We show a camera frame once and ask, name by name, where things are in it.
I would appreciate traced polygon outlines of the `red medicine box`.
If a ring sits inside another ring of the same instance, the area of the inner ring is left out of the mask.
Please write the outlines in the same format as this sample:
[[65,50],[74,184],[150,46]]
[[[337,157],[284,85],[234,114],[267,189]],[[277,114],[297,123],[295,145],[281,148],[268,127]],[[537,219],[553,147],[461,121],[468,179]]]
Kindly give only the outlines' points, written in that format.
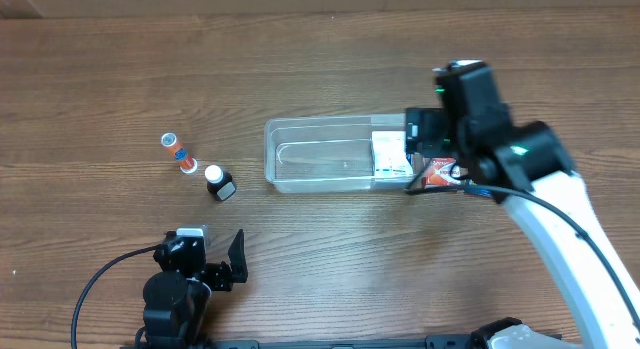
[[421,178],[423,188],[461,185],[465,182],[465,179],[460,179],[461,170],[454,158],[429,158],[425,164],[427,168]]

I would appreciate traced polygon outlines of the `white medicine box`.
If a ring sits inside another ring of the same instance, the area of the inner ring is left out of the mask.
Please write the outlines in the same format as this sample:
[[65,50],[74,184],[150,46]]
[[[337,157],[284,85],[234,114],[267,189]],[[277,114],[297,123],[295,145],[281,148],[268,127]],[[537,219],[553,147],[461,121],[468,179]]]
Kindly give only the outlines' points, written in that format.
[[404,131],[373,131],[371,149],[375,178],[400,178],[414,175],[411,156],[405,151]]

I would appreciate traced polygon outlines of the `clear plastic container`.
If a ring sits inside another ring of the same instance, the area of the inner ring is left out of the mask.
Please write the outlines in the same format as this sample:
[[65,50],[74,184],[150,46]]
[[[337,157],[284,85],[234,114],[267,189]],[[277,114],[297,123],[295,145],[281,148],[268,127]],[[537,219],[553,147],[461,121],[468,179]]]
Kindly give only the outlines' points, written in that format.
[[402,189],[415,176],[375,178],[371,133],[404,131],[403,114],[278,118],[264,129],[266,180],[281,193]]

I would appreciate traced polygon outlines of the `blue medicine box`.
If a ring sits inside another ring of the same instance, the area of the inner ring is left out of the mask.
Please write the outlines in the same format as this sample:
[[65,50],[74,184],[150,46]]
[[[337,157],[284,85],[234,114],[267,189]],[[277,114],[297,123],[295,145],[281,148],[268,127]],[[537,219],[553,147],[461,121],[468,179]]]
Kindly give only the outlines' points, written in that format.
[[464,189],[464,193],[487,198],[490,198],[492,196],[489,190],[478,188],[478,184],[473,180],[466,181],[466,188]]

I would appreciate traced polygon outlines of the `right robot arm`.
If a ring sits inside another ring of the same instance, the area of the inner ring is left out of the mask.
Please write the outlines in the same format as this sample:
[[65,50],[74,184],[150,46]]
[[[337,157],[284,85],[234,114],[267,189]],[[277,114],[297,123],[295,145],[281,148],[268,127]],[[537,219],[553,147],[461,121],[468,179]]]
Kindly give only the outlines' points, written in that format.
[[514,123],[487,63],[456,60],[434,73],[441,106],[407,109],[407,152],[452,158],[466,172],[455,190],[490,192],[544,262],[582,347],[638,347],[639,288],[560,139],[542,121]]

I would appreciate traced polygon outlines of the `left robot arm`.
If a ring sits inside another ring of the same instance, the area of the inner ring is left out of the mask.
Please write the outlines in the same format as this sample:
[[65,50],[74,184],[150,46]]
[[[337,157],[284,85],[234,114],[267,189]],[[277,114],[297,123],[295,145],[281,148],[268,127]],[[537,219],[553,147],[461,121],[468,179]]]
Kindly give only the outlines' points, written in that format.
[[182,227],[166,233],[154,250],[161,271],[144,285],[144,325],[134,339],[136,348],[206,348],[201,327],[215,291],[229,292],[248,279],[244,232],[238,231],[228,262],[209,263],[207,228]]

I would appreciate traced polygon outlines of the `black bottle with white cap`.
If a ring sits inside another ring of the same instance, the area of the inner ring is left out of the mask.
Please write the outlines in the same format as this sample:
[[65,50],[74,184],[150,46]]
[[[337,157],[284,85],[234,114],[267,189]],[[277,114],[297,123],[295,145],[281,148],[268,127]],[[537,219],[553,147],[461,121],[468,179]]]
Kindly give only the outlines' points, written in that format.
[[218,165],[209,165],[205,169],[207,190],[220,202],[228,200],[237,190],[232,175]]

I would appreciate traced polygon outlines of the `orange tube with white caps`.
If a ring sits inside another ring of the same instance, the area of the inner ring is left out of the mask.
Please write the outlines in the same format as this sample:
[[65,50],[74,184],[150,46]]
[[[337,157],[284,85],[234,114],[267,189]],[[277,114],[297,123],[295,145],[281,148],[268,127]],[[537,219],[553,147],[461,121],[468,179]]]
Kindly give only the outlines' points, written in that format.
[[183,173],[191,174],[198,169],[197,160],[191,156],[175,133],[168,132],[163,134],[161,136],[161,144],[169,151]]

